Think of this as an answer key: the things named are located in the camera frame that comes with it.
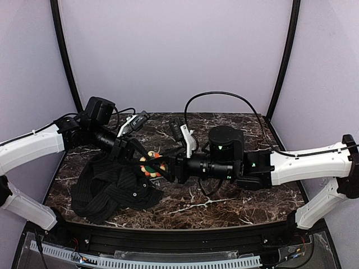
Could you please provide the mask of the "flower brooch green orange yellow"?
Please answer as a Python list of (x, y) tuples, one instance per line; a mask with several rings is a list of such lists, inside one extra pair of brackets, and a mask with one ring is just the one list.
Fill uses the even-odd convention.
[[(149, 151), (148, 156), (155, 159), (162, 157), (162, 155), (159, 152), (155, 152), (155, 151)], [(140, 170), (145, 174), (146, 177), (150, 177), (150, 178), (160, 177), (161, 173), (158, 172), (159, 169), (163, 171), (166, 170), (164, 162), (140, 166)]]

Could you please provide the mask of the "black pinstriped shirt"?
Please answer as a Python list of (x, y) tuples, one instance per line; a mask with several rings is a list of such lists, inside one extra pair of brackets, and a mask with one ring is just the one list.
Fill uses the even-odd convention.
[(156, 206), (164, 192), (156, 189), (139, 168), (111, 162), (105, 153), (99, 153), (86, 163), (70, 194), (77, 216), (101, 224), (115, 210)]

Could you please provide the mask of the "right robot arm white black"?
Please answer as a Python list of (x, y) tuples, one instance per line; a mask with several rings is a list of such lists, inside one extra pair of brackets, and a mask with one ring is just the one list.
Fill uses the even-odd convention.
[(143, 156), (140, 159), (143, 171), (150, 168), (166, 180), (181, 184), (189, 177), (229, 180), (251, 191), (329, 177), (324, 189), (288, 215), (288, 230), (308, 230), (343, 201), (358, 198), (358, 145), (350, 134), (340, 142), (318, 149), (246, 152), (241, 130), (218, 126), (209, 131), (202, 153), (196, 154), (195, 140), (186, 125), (174, 128), (173, 132), (185, 146), (165, 154)]

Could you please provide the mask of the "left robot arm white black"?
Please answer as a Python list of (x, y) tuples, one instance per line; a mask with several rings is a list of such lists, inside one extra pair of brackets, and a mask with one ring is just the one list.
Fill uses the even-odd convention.
[(61, 214), (19, 191), (6, 174), (40, 157), (80, 146), (95, 146), (100, 153), (85, 165), (71, 187), (73, 211), (94, 224), (100, 224), (120, 208), (144, 210), (156, 206), (163, 192), (156, 189), (134, 153), (145, 154), (139, 141), (124, 134), (124, 126), (109, 128), (115, 104), (92, 97), (77, 115), (64, 115), (31, 133), (1, 143), (1, 208), (30, 221), (45, 231), (65, 224)]

